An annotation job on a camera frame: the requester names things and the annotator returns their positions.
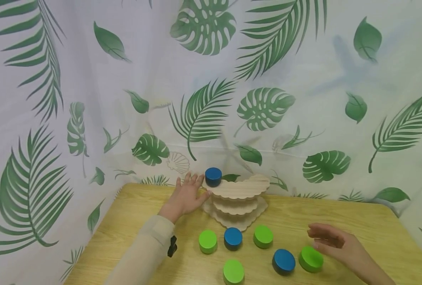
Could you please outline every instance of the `left hand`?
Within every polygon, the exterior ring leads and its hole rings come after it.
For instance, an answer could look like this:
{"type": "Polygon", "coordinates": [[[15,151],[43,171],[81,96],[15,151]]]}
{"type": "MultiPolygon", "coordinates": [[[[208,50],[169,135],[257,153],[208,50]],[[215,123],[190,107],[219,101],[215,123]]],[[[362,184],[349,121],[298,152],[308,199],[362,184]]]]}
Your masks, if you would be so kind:
{"type": "Polygon", "coordinates": [[[176,223],[181,216],[189,214],[198,209],[211,196],[210,191],[206,191],[197,197],[199,187],[204,180],[204,175],[193,176],[188,172],[184,183],[181,185],[181,179],[176,180],[176,188],[168,201],[160,209],[159,216],[169,219],[176,223]]]}

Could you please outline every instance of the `green wooden disc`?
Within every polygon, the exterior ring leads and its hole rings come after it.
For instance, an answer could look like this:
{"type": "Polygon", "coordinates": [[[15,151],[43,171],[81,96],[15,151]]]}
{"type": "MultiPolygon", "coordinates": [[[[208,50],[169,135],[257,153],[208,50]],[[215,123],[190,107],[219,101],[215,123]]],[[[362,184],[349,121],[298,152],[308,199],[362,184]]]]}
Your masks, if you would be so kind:
{"type": "Polygon", "coordinates": [[[226,285],[240,284],[244,279],[244,267],[236,259],[229,259],[223,266],[223,281],[226,285]]]}
{"type": "Polygon", "coordinates": [[[273,232],[267,227],[260,225],[255,228],[254,243],[261,249],[267,249],[273,243],[273,232]]]}
{"type": "Polygon", "coordinates": [[[217,249],[217,236],[211,230],[202,231],[198,238],[200,249],[204,254],[210,255],[217,249]]]}
{"type": "Polygon", "coordinates": [[[323,255],[312,246],[304,246],[299,254],[299,264],[304,270],[315,273],[322,270],[324,264],[323,255]]]}

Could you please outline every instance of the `hand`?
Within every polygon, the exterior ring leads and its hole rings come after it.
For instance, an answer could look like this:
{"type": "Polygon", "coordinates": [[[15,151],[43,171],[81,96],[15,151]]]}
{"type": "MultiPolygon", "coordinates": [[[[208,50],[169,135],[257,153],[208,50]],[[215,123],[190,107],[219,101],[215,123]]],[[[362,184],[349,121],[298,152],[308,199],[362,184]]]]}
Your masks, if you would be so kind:
{"type": "Polygon", "coordinates": [[[396,285],[352,234],[322,223],[312,223],[307,230],[314,248],[344,264],[369,285],[396,285]]]}
{"type": "Polygon", "coordinates": [[[160,209],[159,216],[169,219],[172,223],[176,223],[181,216],[191,213],[199,208],[211,196],[210,191],[206,191],[197,198],[198,188],[201,187],[204,175],[198,176],[188,172],[181,185],[181,179],[176,180],[176,189],[172,193],[168,201],[160,209]]]}

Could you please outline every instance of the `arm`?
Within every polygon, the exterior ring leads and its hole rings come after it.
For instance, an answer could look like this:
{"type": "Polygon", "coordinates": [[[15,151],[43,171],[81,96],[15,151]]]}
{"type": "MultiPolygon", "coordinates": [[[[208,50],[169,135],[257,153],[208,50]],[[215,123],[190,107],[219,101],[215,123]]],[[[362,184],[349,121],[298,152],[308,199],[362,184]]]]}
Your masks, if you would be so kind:
{"type": "Polygon", "coordinates": [[[105,285],[145,285],[166,257],[174,224],[184,214],[200,207],[209,197],[207,191],[197,198],[204,176],[187,173],[184,184],[176,180],[176,189],[156,216],[140,229],[135,241],[116,265],[105,285]]]}
{"type": "Polygon", "coordinates": [[[367,285],[396,285],[352,234],[321,223],[309,225],[314,248],[344,264],[367,285]]]}

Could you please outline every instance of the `black watch strap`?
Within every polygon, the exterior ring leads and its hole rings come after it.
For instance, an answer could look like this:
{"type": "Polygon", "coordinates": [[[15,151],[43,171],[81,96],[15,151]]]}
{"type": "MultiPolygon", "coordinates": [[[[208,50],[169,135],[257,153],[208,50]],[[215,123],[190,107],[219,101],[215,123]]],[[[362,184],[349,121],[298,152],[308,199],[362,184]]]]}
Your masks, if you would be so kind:
{"type": "Polygon", "coordinates": [[[176,245],[176,236],[172,236],[170,239],[170,248],[168,249],[168,257],[172,257],[176,250],[178,249],[178,246],[176,245]]]}

